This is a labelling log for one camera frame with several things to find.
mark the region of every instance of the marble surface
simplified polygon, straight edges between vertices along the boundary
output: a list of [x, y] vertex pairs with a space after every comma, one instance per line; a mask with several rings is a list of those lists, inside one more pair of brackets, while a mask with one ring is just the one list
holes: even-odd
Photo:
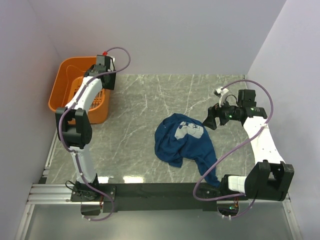
[[[156, 157], [156, 128], [173, 113], [203, 121], [208, 107], [219, 100], [214, 89], [241, 78], [240, 75], [118, 75], [106, 122], [92, 126], [90, 149], [100, 182], [196, 182], [200, 174], [193, 160], [184, 159], [182, 167], [176, 168]], [[237, 83], [228, 89], [237, 96], [238, 90], [245, 88], [244, 83]], [[235, 104], [233, 98], [228, 100]], [[207, 130], [217, 158], [247, 138], [236, 121], [229, 121], [215, 131]], [[219, 179], [225, 174], [246, 176], [253, 166], [254, 155], [247, 144], [222, 161], [216, 174]], [[75, 178], [71, 155], [58, 142], [46, 183], [64, 184]]]

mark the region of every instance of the gray wall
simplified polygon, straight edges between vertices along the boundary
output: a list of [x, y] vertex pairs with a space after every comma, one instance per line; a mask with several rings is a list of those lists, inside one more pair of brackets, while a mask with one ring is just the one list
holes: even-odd
[[[305, 240], [320, 234], [319, 13], [318, 0], [288, 0], [248, 73], [273, 97], [270, 128], [280, 154], [295, 168], [290, 196]], [[267, 105], [262, 96], [259, 104]]]
[[285, 2], [29, 1], [63, 59], [123, 46], [129, 74], [246, 74]]
[[54, 134], [47, 102], [58, 55], [24, 0], [0, 7], [0, 239], [14, 238]]

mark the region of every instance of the cable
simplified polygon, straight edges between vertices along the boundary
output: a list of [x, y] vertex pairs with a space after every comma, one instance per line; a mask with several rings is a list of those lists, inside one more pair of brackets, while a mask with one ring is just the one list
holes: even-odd
[[97, 78], [99, 78], [99, 77], [101, 77], [101, 76], [103, 76], [103, 75], [109, 75], [109, 74], [115, 74], [115, 73], [121, 72], [121, 71], [125, 70], [125, 69], [130, 65], [131, 56], [130, 56], [130, 53], [129, 53], [125, 48], [120, 47], [120, 46], [116, 46], [116, 47], [112, 47], [112, 48], [108, 49], [106, 52], [109, 52], [109, 51], [114, 50], [114, 49], [121, 49], [121, 50], [125, 51], [126, 54], [127, 54], [127, 56], [128, 56], [128, 63], [127, 63], [124, 67], [120, 68], [119, 70], [102, 72], [102, 73], [99, 73], [99, 74], [95, 75], [94, 77], [92, 77], [92, 78], [87, 82], [87, 84], [84, 85], [84, 87], [83, 87], [82, 90], [80, 91], [78, 97], [75, 99], [75, 102], [61, 115], [61, 118], [60, 118], [59, 124], [58, 124], [58, 134], [59, 134], [59, 137], [60, 137], [60, 141], [61, 141], [63, 147], [64, 147], [69, 153], [74, 153], [75, 161], [76, 161], [76, 165], [77, 165], [79, 174], [80, 174], [80, 176], [81, 176], [81, 179], [82, 179], [83, 182], [85, 183], [85, 185], [87, 185], [87, 187], [90, 188], [90, 189], [92, 189], [93, 191], [95, 191], [95, 192], [97, 192], [97, 193], [105, 196], [105, 197], [108, 198], [108, 200], [111, 202], [111, 205], [112, 205], [111, 211], [110, 211], [110, 213], [109, 213], [107, 216], [102, 217], [102, 218], [98, 218], [98, 219], [96, 219], [96, 218], [92, 218], [92, 219], [91, 219], [91, 218], [89, 218], [89, 217], [87, 217], [87, 216], [84, 216], [85, 219], [88, 219], [89, 221], [94, 221], [94, 222], [103, 221], [103, 220], [106, 220], [107, 218], [109, 218], [109, 217], [112, 215], [112, 213], [115, 211], [115, 203], [114, 203], [114, 200], [113, 200], [109, 195], [107, 195], [106, 193], [104, 193], [104, 192], [102, 192], [102, 191], [94, 188], [93, 186], [91, 186], [91, 185], [88, 183], [87, 179], [86, 179], [85, 176], [84, 176], [84, 173], [82, 172], [82, 168], [81, 168], [81, 165], [80, 165], [78, 152], [77, 152], [76, 150], [70, 150], [70, 149], [68, 148], [68, 146], [67, 146], [64, 138], [63, 138], [62, 123], [63, 123], [63, 120], [64, 120], [65, 116], [68, 114], [68, 112], [70, 112], [70, 111], [76, 106], [77, 102], [80, 100], [80, 98], [82, 97], [82, 95], [84, 94], [86, 88], [88, 87], [88, 85], [89, 85], [90, 83], [92, 83], [95, 79], [97, 79]]
[[236, 97], [235, 95], [233, 95], [233, 94], [229, 94], [228, 96], [226, 96], [224, 102], [226, 102], [226, 101], [227, 101], [227, 98], [230, 97], [230, 96], [233, 96], [233, 97], [235, 98], [235, 102], [236, 102], [236, 103], [238, 102], [237, 97]]
[[[244, 193], [236, 193], [236, 194], [230, 194], [230, 195], [226, 195], [226, 196], [219, 196], [219, 197], [213, 197], [213, 198], [200, 198], [198, 196], [196, 196], [196, 192], [198, 190], [198, 187], [201, 183], [201, 181], [203, 179], [205, 179], [205, 177], [221, 162], [223, 161], [226, 157], [228, 157], [230, 154], [232, 154], [233, 152], [235, 152], [236, 150], [238, 150], [239, 148], [243, 147], [244, 145], [246, 145], [247, 143], [250, 143], [253, 139], [255, 139], [256, 137], [259, 136], [259, 134], [263, 131], [263, 129], [265, 128], [266, 124], [271, 120], [273, 114], [274, 114], [274, 103], [272, 101], [272, 98], [269, 94], [269, 92], [258, 82], [253, 81], [253, 80], [248, 80], [248, 79], [240, 79], [237, 81], [233, 81], [231, 83], [228, 83], [227, 85], [225, 85], [221, 90], [229, 87], [232, 84], [236, 84], [236, 83], [240, 83], [240, 82], [247, 82], [247, 83], [252, 83], [257, 85], [258, 87], [260, 87], [268, 96], [269, 101], [270, 101], [270, 107], [271, 107], [271, 111], [270, 111], [270, 115], [268, 116], [268, 118], [265, 121], [265, 125], [262, 126], [259, 131], [251, 138], [248, 138], [247, 140], [245, 140], [244, 142], [242, 142], [241, 144], [239, 144], [238, 146], [236, 146], [234, 149], [232, 149], [231, 151], [227, 152], [226, 154], [224, 154], [222, 157], [220, 157], [201, 177], [200, 179], [196, 182], [194, 189], [193, 189], [193, 197], [199, 201], [204, 201], [204, 202], [208, 202], [208, 201], [218, 201], [218, 200], [222, 200], [222, 199], [226, 199], [226, 198], [233, 198], [233, 197], [240, 197], [240, 196], [245, 196]], [[254, 204], [255, 199], [253, 199], [252, 203], [249, 205], [249, 207], [241, 212], [240, 214], [236, 215], [236, 216], [232, 216], [231, 218], [236, 218], [236, 217], [240, 217], [241, 215], [245, 214], [250, 208], [251, 206]]]

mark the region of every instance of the blue cloth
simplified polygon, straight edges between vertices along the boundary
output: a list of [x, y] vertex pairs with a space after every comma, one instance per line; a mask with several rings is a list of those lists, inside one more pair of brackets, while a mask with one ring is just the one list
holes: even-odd
[[[200, 121], [183, 114], [174, 113], [163, 120], [155, 131], [154, 138], [155, 155], [171, 166], [181, 168], [183, 158], [193, 159], [203, 175], [217, 161], [205, 127]], [[212, 186], [220, 185], [215, 169], [204, 179]]]

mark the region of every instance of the orange plastic bin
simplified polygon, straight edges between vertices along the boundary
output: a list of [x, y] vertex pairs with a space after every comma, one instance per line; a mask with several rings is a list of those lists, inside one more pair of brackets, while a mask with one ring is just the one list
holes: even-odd
[[[61, 63], [48, 102], [53, 112], [70, 102], [82, 84], [84, 73], [95, 63], [95, 56], [72, 57]], [[101, 124], [107, 119], [109, 98], [109, 89], [102, 89], [96, 95], [88, 112], [91, 124]]]

